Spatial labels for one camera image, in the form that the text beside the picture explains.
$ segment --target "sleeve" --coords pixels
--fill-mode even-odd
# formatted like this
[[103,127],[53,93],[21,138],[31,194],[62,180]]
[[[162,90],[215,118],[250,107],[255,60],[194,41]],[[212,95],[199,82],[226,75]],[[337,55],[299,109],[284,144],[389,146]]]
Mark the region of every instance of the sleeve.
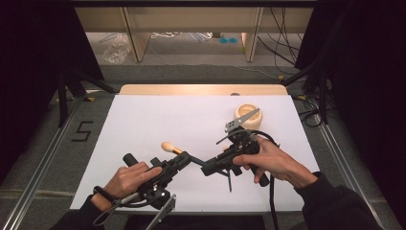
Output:
[[318,229],[382,229],[365,200],[344,186],[334,187],[321,172],[313,184],[295,189],[303,198],[303,214],[310,230]]
[[50,230],[104,230],[104,226],[93,226],[102,212],[90,201],[90,195],[79,210],[69,211]]

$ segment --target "white table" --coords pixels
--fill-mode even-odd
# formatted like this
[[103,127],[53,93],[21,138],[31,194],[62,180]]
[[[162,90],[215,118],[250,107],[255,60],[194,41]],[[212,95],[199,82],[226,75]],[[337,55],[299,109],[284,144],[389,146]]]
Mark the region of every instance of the white table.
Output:
[[[224,126],[232,121],[240,104],[256,104],[263,113],[260,130],[270,134],[281,148],[311,171],[319,168],[308,144],[304,129],[290,96],[154,96],[118,95],[104,123],[89,165],[79,184],[71,209],[80,208],[96,185],[104,186],[122,160],[131,152],[138,161],[149,163],[175,155],[161,149],[168,141],[189,154],[208,160],[231,143],[215,143],[226,133]],[[173,213],[266,213],[269,212],[269,188],[253,183],[253,174],[243,171],[232,175],[230,193],[227,177],[218,173],[205,176],[200,166],[190,163],[173,178],[167,190],[177,195]],[[276,180],[277,211],[300,211],[302,199],[292,186]],[[137,209],[149,213],[148,206]]]

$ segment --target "pistol grip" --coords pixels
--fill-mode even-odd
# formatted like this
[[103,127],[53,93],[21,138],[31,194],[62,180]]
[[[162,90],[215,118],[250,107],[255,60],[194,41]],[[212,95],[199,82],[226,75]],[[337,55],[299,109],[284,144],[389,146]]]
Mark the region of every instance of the pistol grip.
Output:
[[[251,168],[251,171],[253,172],[253,174],[255,174],[257,169],[258,169],[258,166],[250,164],[250,168]],[[268,179],[268,176],[266,176],[265,173],[260,177],[259,184],[260,184],[261,187],[268,186],[269,179]]]
[[125,161],[126,165],[128,167],[131,167],[135,164],[138,164],[137,159],[135,159],[135,157],[131,154],[131,153],[127,153],[124,157],[123,160]]

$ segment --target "wooden handle knob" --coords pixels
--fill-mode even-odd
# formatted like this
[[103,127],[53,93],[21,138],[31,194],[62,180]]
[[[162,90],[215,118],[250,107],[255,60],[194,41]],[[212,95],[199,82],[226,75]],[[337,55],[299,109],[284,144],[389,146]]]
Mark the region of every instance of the wooden handle knob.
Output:
[[173,144],[171,144],[171,143],[169,143],[169,142],[163,142],[163,143],[161,144],[161,148],[162,148],[162,150],[164,150],[164,151],[173,152],[173,153],[175,153],[175,154],[182,153],[182,150],[176,148]]

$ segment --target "wrist strap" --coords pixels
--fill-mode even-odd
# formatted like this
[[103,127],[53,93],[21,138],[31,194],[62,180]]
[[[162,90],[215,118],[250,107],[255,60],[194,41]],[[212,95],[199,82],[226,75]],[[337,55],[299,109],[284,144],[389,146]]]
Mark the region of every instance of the wrist strap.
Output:
[[110,193],[106,192],[102,187],[100,186],[96,186],[93,189],[93,194],[99,193],[101,194],[104,198],[106,198],[108,201],[110,201],[111,203],[113,203],[114,201],[117,200],[116,197],[112,196]]

